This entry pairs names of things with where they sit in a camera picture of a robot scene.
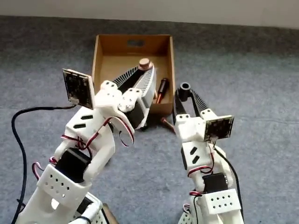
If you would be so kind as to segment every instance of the hole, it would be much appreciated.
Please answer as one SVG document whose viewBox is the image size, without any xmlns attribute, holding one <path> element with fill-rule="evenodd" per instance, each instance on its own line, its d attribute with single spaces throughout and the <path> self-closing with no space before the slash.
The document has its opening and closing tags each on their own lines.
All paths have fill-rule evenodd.
<svg viewBox="0 0 299 224">
<path fill-rule="evenodd" d="M 85 115 L 81 117 L 81 120 L 88 120 L 88 119 L 93 119 L 92 115 Z"/>
<path fill-rule="evenodd" d="M 86 127 L 86 124 L 74 125 L 73 128 L 78 129 L 78 128 L 83 128 L 83 127 Z"/>
<path fill-rule="evenodd" d="M 183 84 L 182 84 L 182 87 L 183 87 L 184 89 L 189 89 L 189 88 L 190 88 L 190 85 L 189 85 L 188 83 L 183 83 Z"/>
<path fill-rule="evenodd" d="M 58 207 L 59 202 L 56 201 L 54 198 L 51 200 L 51 206 L 54 210 L 56 210 L 56 208 Z"/>
<path fill-rule="evenodd" d="M 195 164 L 198 161 L 198 159 L 199 159 L 199 156 L 198 155 L 195 156 L 194 159 L 192 160 L 192 163 Z"/>
<path fill-rule="evenodd" d="M 145 41 L 144 40 L 128 40 L 127 46 L 130 48 L 138 48 L 144 46 Z"/>
<path fill-rule="evenodd" d="M 193 147 L 193 149 L 190 151 L 190 155 L 193 155 L 196 152 L 197 148 Z"/>
</svg>

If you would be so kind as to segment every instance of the wire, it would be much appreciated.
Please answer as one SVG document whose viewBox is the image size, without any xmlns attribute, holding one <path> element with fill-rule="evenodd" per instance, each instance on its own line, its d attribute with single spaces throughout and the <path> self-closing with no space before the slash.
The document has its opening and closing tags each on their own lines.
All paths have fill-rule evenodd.
<svg viewBox="0 0 299 224">
<path fill-rule="evenodd" d="M 23 201 L 24 201 L 24 196 L 25 196 L 25 190 L 26 190 L 26 181 L 27 181 L 27 157 L 26 157 L 26 152 L 25 152 L 25 148 L 23 146 L 23 143 L 16 131 L 15 128 L 15 120 L 17 119 L 18 116 L 20 116 L 21 114 L 24 113 L 28 113 L 28 112 L 32 112 L 32 111 L 40 111 L 40 110 L 47 110 L 47 111 L 52 111 L 52 110 L 65 110 L 65 109 L 71 109 L 74 108 L 76 105 L 72 105 L 72 106 L 67 106 L 67 107 L 50 107 L 50 106 L 40 106 L 40 107 L 31 107 L 31 108 L 27 108 L 27 109 L 23 109 L 18 111 L 13 118 L 11 119 L 11 128 L 13 130 L 13 134 L 15 139 L 17 140 L 21 152 L 22 152 L 22 157 L 23 157 L 23 181 L 22 181 L 22 189 L 21 189 L 21 195 L 20 195 L 20 199 L 19 199 L 19 203 L 17 206 L 17 209 L 15 211 L 13 220 L 12 220 L 12 224 L 15 224 L 17 221 L 17 218 L 19 216 L 19 213 L 21 211 L 21 207 L 23 205 Z"/>
<path fill-rule="evenodd" d="M 212 150 L 211 150 L 211 147 L 210 147 L 210 144 L 208 143 L 208 146 L 209 146 L 209 149 L 210 149 L 210 155 L 211 155 L 211 160 L 212 160 L 212 167 L 210 168 L 210 170 L 208 171 L 200 171 L 201 173 L 203 174 L 211 174 L 213 172 L 213 169 L 214 169 L 214 165 L 215 165 L 215 159 L 214 159 L 214 155 L 212 153 Z"/>
<path fill-rule="evenodd" d="M 198 192 L 198 191 L 195 191 L 195 190 L 192 190 L 189 192 L 189 195 L 190 196 L 199 196 L 199 195 L 202 195 L 202 193 Z"/>
<path fill-rule="evenodd" d="M 193 204 L 194 204 L 194 209 L 195 209 L 195 214 L 196 214 L 196 224 L 198 224 L 198 216 L 197 216 L 197 209 L 196 209 L 196 205 L 195 205 L 195 199 L 197 198 L 197 197 L 199 197 L 200 195 L 197 195 L 197 196 L 195 196 L 194 197 L 194 199 L 193 199 Z"/>
<path fill-rule="evenodd" d="M 70 137 L 70 136 L 67 136 L 65 134 L 61 135 L 61 137 L 63 139 L 67 139 L 67 140 L 72 140 L 72 141 L 76 141 L 77 142 L 77 146 L 80 146 L 80 149 L 81 150 L 85 150 L 85 149 L 89 149 L 89 146 L 90 144 L 92 143 L 92 141 L 99 135 L 99 131 L 100 129 L 105 126 L 106 124 L 109 124 L 109 121 L 112 119 L 112 118 L 115 118 L 117 119 L 118 121 L 121 122 L 121 124 L 125 127 L 126 131 L 129 133 L 130 137 L 131 137 L 131 141 L 132 141 L 132 144 L 134 144 L 134 135 L 133 133 L 131 132 L 129 126 L 119 117 L 108 117 L 104 122 L 103 124 L 99 127 L 99 129 L 92 135 L 92 137 L 85 143 L 82 141 L 81 138 L 73 138 L 73 137 Z M 121 139 L 121 142 L 122 144 L 125 146 L 125 147 L 128 147 L 129 145 L 125 144 L 124 141 Z"/>
<path fill-rule="evenodd" d="M 50 162 L 51 164 L 53 164 L 53 165 L 56 165 L 56 164 L 57 164 L 57 160 L 55 159 L 54 156 L 52 156 L 52 157 L 49 158 L 49 162 Z"/>
<path fill-rule="evenodd" d="M 67 140 L 72 140 L 72 141 L 76 141 L 77 144 L 76 144 L 76 147 L 80 150 L 85 150 L 87 149 L 88 153 L 89 153 L 89 157 L 90 159 L 92 160 L 93 159 L 93 153 L 91 152 L 90 148 L 89 147 L 85 147 L 85 142 L 83 142 L 83 139 L 80 138 L 79 136 L 77 138 L 73 138 L 73 137 L 70 137 L 70 136 L 67 136 L 65 134 L 62 134 L 61 135 L 61 138 L 63 139 L 67 139 Z"/>
<path fill-rule="evenodd" d="M 233 165 L 230 163 L 230 161 L 228 161 L 228 159 L 221 153 L 218 151 L 218 149 L 216 149 L 216 147 L 214 146 L 214 150 L 219 154 L 219 156 L 221 158 L 223 158 L 225 160 L 225 162 L 228 163 L 229 167 L 232 169 L 234 175 L 235 175 L 235 182 L 236 182 L 236 185 L 237 185 L 237 193 L 238 193 L 238 198 L 239 198 L 239 201 L 240 201 L 240 206 L 241 206 L 241 215 L 242 215 L 242 218 L 244 220 L 244 216 L 243 216 L 243 205 L 242 205 L 242 198 L 241 198 L 241 192 L 240 192 L 240 184 L 239 184 L 239 178 L 238 178 L 238 175 L 233 167 Z"/>
<path fill-rule="evenodd" d="M 183 212 L 190 215 L 190 204 L 183 204 Z"/>
<path fill-rule="evenodd" d="M 38 174 L 36 167 L 38 167 L 41 171 L 44 171 L 44 169 L 42 168 L 42 166 L 39 162 L 32 163 L 32 166 L 31 166 L 32 172 L 33 172 L 34 176 L 37 178 L 37 180 L 39 180 L 40 175 Z"/>
</svg>

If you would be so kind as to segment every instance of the open cardboard box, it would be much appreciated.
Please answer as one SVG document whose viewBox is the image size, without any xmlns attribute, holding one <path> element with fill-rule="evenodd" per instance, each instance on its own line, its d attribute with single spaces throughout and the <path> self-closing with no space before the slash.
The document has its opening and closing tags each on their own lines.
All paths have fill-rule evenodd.
<svg viewBox="0 0 299 224">
<path fill-rule="evenodd" d="M 98 35 L 93 59 L 93 82 L 97 93 L 105 80 L 113 80 L 139 64 L 141 58 L 150 59 L 157 69 L 158 90 L 161 79 L 168 78 L 170 86 L 160 104 L 155 100 L 150 113 L 169 115 L 175 92 L 173 45 L 170 35 Z"/>
</svg>

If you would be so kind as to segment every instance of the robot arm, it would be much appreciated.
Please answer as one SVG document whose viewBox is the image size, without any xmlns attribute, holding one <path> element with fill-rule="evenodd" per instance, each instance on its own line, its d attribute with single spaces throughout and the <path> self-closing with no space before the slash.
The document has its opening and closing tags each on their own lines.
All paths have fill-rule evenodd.
<svg viewBox="0 0 299 224">
<path fill-rule="evenodd" d="M 144 126 L 154 98 L 156 70 L 148 60 L 113 82 L 104 81 L 96 95 L 90 76 L 73 70 L 63 73 L 69 100 L 82 107 L 67 123 L 52 164 L 41 175 L 17 224 L 86 224 L 87 219 L 92 224 L 102 219 L 105 224 L 101 201 L 88 191 L 115 153 L 108 124 L 127 132 L 134 142 L 135 129 Z"/>
<path fill-rule="evenodd" d="M 182 102 L 192 99 L 195 117 L 188 114 Z M 217 139 L 230 137 L 234 117 L 217 116 L 206 103 L 182 83 L 176 91 L 173 122 L 182 141 L 181 154 L 188 177 L 195 190 L 190 192 L 189 212 L 179 223 L 190 218 L 192 224 L 242 224 L 241 205 L 228 163 L 219 155 L 225 153 L 215 145 Z"/>
</svg>

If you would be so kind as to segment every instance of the screw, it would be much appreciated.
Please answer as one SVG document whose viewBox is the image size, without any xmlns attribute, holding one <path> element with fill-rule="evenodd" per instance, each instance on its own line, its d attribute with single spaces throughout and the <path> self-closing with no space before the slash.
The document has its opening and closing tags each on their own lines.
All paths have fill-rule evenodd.
<svg viewBox="0 0 299 224">
<path fill-rule="evenodd" d="M 169 123 L 166 120 L 166 118 L 164 118 L 164 117 L 161 118 L 161 122 L 162 122 L 162 124 L 164 124 L 165 126 L 167 126 L 169 129 L 171 129 L 175 133 L 174 126 L 171 123 Z"/>
</svg>

